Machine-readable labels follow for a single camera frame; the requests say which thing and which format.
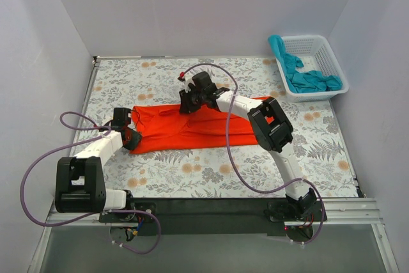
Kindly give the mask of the orange t-shirt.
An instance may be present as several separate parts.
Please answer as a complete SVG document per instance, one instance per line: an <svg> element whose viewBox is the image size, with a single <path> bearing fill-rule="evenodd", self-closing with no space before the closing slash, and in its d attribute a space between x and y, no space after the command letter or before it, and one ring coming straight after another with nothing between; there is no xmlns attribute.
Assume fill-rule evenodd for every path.
<svg viewBox="0 0 409 273"><path fill-rule="evenodd" d="M207 106L181 114L177 104L136 105L132 120L142 138L130 153L225 147L227 116Z"/></svg>

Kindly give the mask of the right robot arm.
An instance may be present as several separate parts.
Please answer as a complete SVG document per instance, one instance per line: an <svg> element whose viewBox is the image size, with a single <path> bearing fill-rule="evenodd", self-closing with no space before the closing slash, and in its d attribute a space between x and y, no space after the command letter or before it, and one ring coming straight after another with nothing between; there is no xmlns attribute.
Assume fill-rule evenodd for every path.
<svg viewBox="0 0 409 273"><path fill-rule="evenodd" d="M314 189L302 177L293 149L293 126L278 101L272 97L256 100L238 95L236 90L218 88L207 72L192 78L181 73L185 87L179 94L180 112L194 113L204 105L229 117L247 120L257 143L273 158L284 182L286 198L269 205L265 213L273 221L323 221L323 204Z"/></svg>

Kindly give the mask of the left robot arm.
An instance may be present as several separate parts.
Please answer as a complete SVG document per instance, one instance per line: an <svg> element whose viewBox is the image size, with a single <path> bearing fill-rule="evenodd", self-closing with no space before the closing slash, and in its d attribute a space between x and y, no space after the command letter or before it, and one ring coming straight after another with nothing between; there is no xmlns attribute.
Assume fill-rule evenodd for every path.
<svg viewBox="0 0 409 273"><path fill-rule="evenodd" d="M55 207L58 212L99 213L114 210L123 222L135 217L136 207L126 190L107 189L103 168L120 149L135 150L141 134L130 128L132 110L117 107L108 127L100 128L101 138L73 157L58 161Z"/></svg>

